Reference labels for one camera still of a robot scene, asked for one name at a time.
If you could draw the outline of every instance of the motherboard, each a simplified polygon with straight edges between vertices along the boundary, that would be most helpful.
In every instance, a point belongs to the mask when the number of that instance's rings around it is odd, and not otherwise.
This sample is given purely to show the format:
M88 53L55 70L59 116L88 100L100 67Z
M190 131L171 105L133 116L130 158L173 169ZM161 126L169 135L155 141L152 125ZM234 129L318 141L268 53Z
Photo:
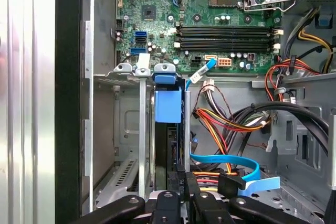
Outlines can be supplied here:
M244 0L117 0L117 63L135 66L138 55L145 52L151 54L152 69L169 62L180 73L193 73L214 58L212 73L266 73L277 58L281 11L248 11L245 4Z

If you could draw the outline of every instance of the flat blue ribbon cable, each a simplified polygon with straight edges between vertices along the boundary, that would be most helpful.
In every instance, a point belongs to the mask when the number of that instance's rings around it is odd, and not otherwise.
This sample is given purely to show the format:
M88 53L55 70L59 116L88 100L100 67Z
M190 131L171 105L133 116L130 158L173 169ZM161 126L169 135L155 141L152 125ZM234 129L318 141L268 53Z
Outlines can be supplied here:
M266 191L280 188L280 177L265 178L246 182L245 190L238 189L238 195L250 196L258 191Z
M230 163L245 166L253 169L254 171L242 177L243 180L248 182L260 179L260 166L256 161L250 158L233 156L233 155L195 155L195 154L190 154L190 157L204 164Z

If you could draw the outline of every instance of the white label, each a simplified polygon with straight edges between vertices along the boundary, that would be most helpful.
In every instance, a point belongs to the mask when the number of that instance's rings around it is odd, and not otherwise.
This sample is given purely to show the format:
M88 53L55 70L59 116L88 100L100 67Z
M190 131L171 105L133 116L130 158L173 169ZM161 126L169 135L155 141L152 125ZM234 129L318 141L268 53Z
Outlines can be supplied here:
M201 80L201 78L202 78L202 76L200 76L200 74L198 72L196 72L190 77L190 80L193 84L195 84L196 82Z
M206 73L208 70L209 69L208 69L207 65L204 65L197 71L197 73L199 73L199 75L201 76L202 74Z

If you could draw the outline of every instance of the sata port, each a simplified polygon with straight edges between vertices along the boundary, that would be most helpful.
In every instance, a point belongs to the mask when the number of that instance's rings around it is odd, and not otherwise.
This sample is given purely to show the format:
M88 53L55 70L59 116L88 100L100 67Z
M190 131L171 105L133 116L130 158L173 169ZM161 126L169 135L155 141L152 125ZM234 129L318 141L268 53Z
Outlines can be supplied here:
M135 35L135 37L141 37L141 38L143 38L143 37L147 37L147 32L146 31L136 31L134 33L134 35Z
M147 38L135 38L135 43L146 43Z

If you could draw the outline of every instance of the green circuit board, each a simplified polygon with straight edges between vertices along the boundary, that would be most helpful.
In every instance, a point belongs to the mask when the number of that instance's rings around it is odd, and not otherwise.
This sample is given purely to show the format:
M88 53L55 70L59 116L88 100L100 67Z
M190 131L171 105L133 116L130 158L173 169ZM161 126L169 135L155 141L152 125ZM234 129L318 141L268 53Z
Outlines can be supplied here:
M231 58L229 51L192 51L174 48L176 41L176 24L183 26L222 26L222 27L279 27L281 26L281 12L244 12L237 8L239 0L117 0L117 29L121 31L121 38L116 42L117 62L129 62L133 65L138 60L137 54L131 54L132 48L145 48L148 52L148 42L155 45L152 49L150 67L157 63L176 63L181 73L195 72L199 66L193 60L201 59L201 66L205 63L205 56L216 56L231 59L230 66L216 66L211 69L215 73L266 73L274 64L274 52L249 52L254 55L250 60ZM135 41L136 31L146 31L146 43ZM250 69L239 66L244 61L249 63Z

